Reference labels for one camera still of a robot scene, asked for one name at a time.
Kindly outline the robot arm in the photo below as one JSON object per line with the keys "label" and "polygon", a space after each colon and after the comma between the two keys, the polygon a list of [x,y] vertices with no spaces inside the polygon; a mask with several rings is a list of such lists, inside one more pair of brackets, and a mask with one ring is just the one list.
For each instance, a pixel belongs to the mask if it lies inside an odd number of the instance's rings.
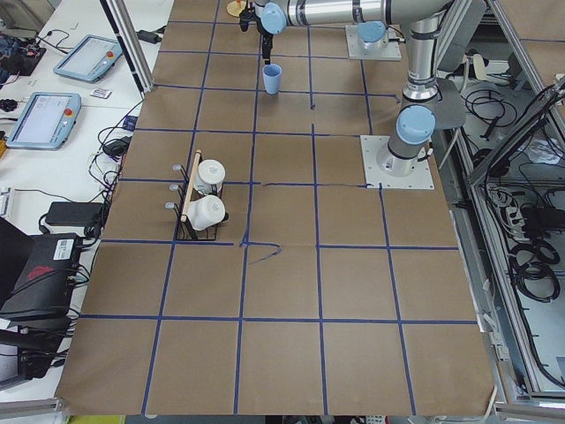
{"label": "robot arm", "polygon": [[485,11],[484,1],[237,1],[242,31],[251,23],[260,33],[265,64],[271,63],[275,35],[288,27],[345,26],[348,52],[356,59],[408,61],[402,107],[395,130],[378,148],[379,172],[407,178],[423,160],[420,154],[441,120],[437,104],[439,71],[457,68]]}
{"label": "robot arm", "polygon": [[363,51],[384,49],[388,45],[388,28],[381,21],[367,21],[357,25],[358,44]]}

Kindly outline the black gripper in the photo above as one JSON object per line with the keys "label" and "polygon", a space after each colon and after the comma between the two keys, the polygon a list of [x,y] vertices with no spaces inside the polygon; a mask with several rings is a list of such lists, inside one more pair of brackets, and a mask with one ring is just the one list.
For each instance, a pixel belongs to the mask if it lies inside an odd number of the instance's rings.
{"label": "black gripper", "polygon": [[239,13],[239,26],[242,32],[246,32],[254,23],[261,36],[261,54],[264,64],[271,64],[271,52],[273,49],[273,34],[269,33],[261,23],[261,15],[268,0],[245,1],[244,9]]}

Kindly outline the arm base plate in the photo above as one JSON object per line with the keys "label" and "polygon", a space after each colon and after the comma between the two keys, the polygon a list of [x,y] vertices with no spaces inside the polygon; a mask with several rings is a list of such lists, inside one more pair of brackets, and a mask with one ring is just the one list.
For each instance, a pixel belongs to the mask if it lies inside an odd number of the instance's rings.
{"label": "arm base plate", "polygon": [[399,62],[402,58],[395,31],[381,21],[346,25],[345,33],[351,59]]}
{"label": "arm base plate", "polygon": [[434,183],[426,152],[404,160],[388,150],[388,136],[360,137],[365,185],[373,189],[433,190]]}

